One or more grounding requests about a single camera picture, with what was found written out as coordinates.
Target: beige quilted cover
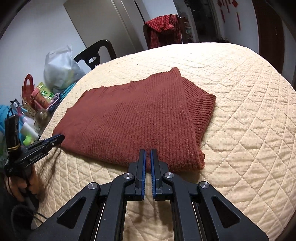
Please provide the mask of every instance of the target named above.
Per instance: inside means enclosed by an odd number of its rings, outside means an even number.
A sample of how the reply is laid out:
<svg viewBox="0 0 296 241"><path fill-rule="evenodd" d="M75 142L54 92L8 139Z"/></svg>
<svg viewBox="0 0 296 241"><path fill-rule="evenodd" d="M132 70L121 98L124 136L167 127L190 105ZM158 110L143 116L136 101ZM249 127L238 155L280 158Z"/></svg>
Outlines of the beige quilted cover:
<svg viewBox="0 0 296 241"><path fill-rule="evenodd" d="M181 176L195 183L210 182L275 240L296 209L296 93L248 48L223 43L171 45L101 64L62 101L42 138L52 135L85 90L141 80L174 66L217 97L202 142L205 168ZM58 148L36 166L46 187L39 212L48 217L89 182L107 183L127 170ZM128 202L124 240L173 240L170 204L153 201L150 174L145 200Z"/></svg>

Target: human hand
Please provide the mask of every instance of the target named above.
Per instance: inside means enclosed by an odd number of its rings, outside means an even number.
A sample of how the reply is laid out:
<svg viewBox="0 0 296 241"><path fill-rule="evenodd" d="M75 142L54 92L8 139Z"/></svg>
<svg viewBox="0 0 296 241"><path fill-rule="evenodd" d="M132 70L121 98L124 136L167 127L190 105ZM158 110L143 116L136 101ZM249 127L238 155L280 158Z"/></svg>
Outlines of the human hand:
<svg viewBox="0 0 296 241"><path fill-rule="evenodd" d="M31 191L32 194L38 194L39 192L39 180L38 176L36 174L36 170L34 165L32 167L32 173L29 178L29 190ZM24 179L20 177L9 177L7 178L6 181L6 189L7 191L13 195L19 202L24 202L25 199L22 196L22 193L20 192L20 188L25 189L27 187L27 183Z"/></svg>

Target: folded sweater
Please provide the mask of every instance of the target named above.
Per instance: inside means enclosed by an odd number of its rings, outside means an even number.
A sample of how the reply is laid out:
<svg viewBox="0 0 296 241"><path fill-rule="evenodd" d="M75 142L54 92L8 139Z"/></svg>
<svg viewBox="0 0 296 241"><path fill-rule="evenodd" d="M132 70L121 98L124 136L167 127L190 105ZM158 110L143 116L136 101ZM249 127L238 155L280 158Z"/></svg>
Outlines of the folded sweater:
<svg viewBox="0 0 296 241"><path fill-rule="evenodd" d="M65 136L62 148L101 161L128 166L140 149L156 148L171 171L202 169L200 143L215 99L174 67L144 80L85 91L53 135Z"/></svg>

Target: bottle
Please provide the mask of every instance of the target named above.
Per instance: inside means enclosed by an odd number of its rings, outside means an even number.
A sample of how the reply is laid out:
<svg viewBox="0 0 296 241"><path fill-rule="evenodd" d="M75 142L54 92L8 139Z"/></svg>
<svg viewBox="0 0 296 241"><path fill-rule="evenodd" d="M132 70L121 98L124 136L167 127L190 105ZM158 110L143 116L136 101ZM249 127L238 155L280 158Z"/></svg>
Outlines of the bottle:
<svg viewBox="0 0 296 241"><path fill-rule="evenodd" d="M20 120L23 122L23 124L27 123L30 127L34 128L35 121L32 118L27 117L20 112L18 112L17 114L20 117Z"/></svg>
<svg viewBox="0 0 296 241"><path fill-rule="evenodd" d="M30 136L33 141L39 139L38 133L28 123L24 123L24 125L22 126L20 132L24 136Z"/></svg>
<svg viewBox="0 0 296 241"><path fill-rule="evenodd" d="M46 109L39 109L34 117L35 129L42 133L50 121L50 113Z"/></svg>

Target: red bag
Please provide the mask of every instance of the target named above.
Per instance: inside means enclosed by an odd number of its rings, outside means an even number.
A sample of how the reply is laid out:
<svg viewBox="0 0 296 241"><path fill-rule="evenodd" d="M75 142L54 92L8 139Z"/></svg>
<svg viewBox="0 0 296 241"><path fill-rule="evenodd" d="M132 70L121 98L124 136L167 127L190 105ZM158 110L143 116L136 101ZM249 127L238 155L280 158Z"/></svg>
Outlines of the red bag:
<svg viewBox="0 0 296 241"><path fill-rule="evenodd" d="M25 78L24 85L22 86L22 103L27 101L30 104L30 96L35 89L35 85L33 85L33 77L28 74Z"/></svg>

